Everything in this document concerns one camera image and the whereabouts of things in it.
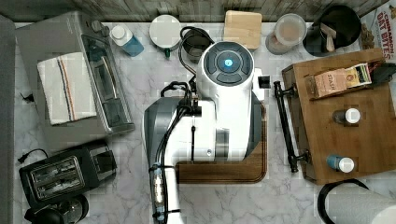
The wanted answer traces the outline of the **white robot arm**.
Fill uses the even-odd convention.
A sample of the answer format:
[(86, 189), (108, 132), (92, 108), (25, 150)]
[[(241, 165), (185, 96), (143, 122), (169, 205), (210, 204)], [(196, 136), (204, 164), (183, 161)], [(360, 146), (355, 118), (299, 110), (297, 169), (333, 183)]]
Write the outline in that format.
[(154, 224), (184, 224), (176, 165), (182, 161), (242, 161), (262, 138), (262, 106), (253, 88), (256, 74), (249, 50), (220, 41), (202, 54), (196, 86), (173, 81), (144, 112), (143, 146)]

